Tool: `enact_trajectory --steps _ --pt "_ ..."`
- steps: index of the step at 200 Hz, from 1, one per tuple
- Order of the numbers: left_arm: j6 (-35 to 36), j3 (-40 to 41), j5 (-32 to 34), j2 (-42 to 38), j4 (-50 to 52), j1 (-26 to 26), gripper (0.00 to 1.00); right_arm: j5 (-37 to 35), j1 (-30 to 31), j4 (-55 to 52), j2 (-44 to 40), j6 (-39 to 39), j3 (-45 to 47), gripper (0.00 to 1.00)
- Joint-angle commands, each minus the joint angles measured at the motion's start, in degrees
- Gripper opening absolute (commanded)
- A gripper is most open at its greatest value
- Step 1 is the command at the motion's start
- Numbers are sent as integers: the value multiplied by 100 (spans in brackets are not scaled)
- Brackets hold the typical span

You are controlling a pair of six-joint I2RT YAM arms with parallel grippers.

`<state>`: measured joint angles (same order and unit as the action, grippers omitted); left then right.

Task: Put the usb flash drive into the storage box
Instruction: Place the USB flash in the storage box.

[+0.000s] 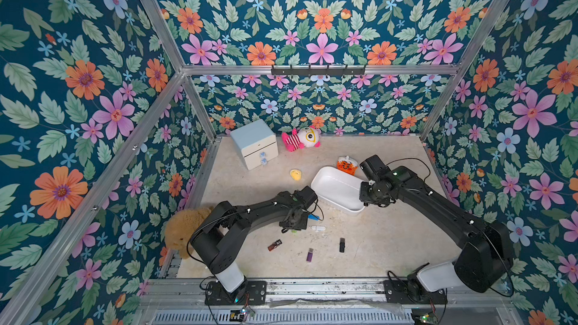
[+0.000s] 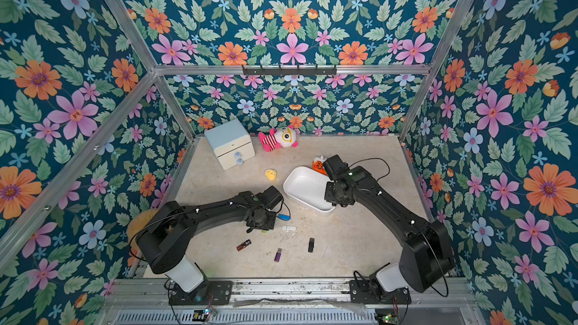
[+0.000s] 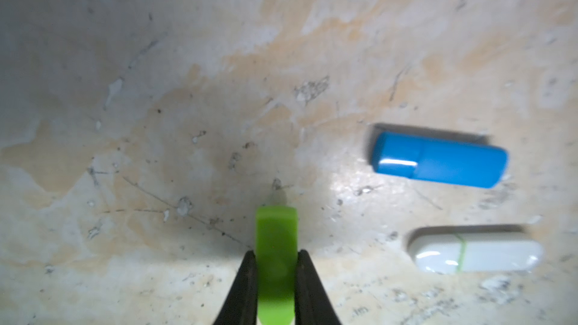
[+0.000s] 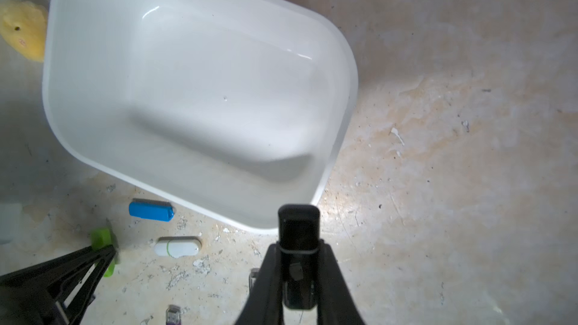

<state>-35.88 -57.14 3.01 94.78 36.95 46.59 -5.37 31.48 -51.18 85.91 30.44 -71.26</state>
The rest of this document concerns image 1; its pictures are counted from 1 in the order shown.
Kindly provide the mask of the red swivel usb drive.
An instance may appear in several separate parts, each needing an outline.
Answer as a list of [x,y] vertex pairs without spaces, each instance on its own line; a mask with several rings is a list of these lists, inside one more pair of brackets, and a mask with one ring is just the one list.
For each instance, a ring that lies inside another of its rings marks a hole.
[[281,239],[278,239],[275,242],[273,242],[271,245],[269,245],[267,249],[268,249],[268,251],[273,251],[273,250],[277,249],[281,244],[282,244]]

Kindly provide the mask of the white plastic storage box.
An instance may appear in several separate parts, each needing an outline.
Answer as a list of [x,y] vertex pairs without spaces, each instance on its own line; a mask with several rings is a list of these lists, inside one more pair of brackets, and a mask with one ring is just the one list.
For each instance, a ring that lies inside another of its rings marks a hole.
[[349,215],[358,215],[366,208],[359,200],[362,182],[360,178],[325,166],[314,177],[311,188],[320,200]]

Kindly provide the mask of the black usb drive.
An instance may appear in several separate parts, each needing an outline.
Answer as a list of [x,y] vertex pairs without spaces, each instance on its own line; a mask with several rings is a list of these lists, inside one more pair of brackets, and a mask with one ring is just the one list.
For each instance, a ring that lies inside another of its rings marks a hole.
[[340,238],[339,252],[344,253],[345,249],[346,249],[346,240],[344,238]]

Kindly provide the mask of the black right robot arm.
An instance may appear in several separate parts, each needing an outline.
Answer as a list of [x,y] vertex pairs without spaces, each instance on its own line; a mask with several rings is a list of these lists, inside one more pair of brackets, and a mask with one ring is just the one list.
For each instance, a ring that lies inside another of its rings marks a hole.
[[514,250],[506,225],[489,223],[459,208],[405,166],[390,169],[373,155],[360,167],[367,177],[359,191],[365,206],[384,208],[400,200],[437,225],[461,250],[454,260],[425,265],[409,275],[419,290],[433,293],[467,287],[485,293],[502,277],[511,279]]

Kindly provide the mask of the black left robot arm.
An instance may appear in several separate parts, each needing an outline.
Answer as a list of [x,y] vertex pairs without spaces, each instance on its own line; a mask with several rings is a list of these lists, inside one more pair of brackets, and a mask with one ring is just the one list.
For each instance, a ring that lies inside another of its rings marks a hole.
[[223,201],[189,237],[186,249],[188,254],[195,251],[196,260],[206,265],[230,296],[236,296],[247,284],[236,258],[248,234],[270,224],[278,224],[283,233],[306,230],[318,201],[308,186],[293,193],[280,192],[270,200],[249,206]]

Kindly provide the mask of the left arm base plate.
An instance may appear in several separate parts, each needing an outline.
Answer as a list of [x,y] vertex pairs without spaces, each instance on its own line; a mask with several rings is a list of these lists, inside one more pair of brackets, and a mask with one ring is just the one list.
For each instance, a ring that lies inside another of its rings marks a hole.
[[263,305],[266,302],[266,281],[245,281],[232,293],[227,292],[218,281],[206,285],[205,304],[214,305]]

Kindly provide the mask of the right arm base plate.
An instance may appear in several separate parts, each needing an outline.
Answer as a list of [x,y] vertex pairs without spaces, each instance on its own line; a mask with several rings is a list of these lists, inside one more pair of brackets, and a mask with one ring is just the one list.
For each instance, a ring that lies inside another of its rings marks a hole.
[[417,281],[385,279],[385,298],[388,302],[402,305],[445,305],[443,291],[427,292]]

